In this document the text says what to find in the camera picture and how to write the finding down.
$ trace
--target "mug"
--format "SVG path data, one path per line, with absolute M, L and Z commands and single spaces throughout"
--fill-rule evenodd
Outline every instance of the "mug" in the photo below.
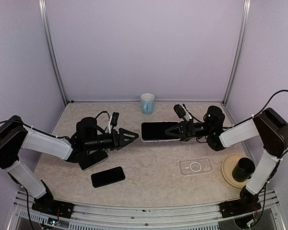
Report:
M 254 162 L 249 158 L 242 157 L 232 171 L 232 177 L 238 182 L 244 182 L 249 179 L 254 171 Z
M 150 115 L 155 108 L 155 96 L 151 93 L 144 93 L 141 95 L 142 113 Z

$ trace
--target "black cup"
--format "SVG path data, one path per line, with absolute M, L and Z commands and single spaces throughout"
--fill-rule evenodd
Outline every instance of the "black cup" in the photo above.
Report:
M 233 178 L 238 182 L 243 182 L 252 175 L 255 171 L 255 164 L 249 158 L 243 157 L 241 158 L 234 170 L 232 171 Z

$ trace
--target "blue mug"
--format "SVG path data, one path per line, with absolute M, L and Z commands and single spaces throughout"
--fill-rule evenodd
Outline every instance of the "blue mug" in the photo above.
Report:
M 142 113 L 150 115 L 155 108 L 155 96 L 150 93 L 144 93 L 141 95 Z

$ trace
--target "mug handle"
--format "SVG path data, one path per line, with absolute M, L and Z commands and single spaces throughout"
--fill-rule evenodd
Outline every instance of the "mug handle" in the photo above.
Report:
M 147 103 L 144 104 L 144 106 L 143 106 L 143 110 L 144 110 L 144 112 L 148 112 L 148 109 L 147 109 Z

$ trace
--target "phone screen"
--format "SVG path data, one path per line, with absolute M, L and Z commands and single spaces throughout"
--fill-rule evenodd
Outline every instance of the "phone screen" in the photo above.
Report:
M 108 169 L 91 175 L 94 188 L 102 187 L 118 181 L 125 180 L 125 174 L 122 167 Z
M 84 171 L 84 170 L 87 170 L 88 168 L 104 161 L 107 158 L 108 158 L 108 155 L 105 151 L 98 150 L 98 151 L 95 151 L 89 155 L 85 155 L 85 156 L 81 157 L 81 160 L 79 160 L 79 165 L 80 165 L 80 168 Z
M 163 122 L 143 122 L 141 124 L 142 140 L 177 140 L 177 137 L 171 137 L 165 134 L 165 130 L 178 124 L 177 121 Z M 176 128 L 173 133 L 180 134 L 180 129 Z

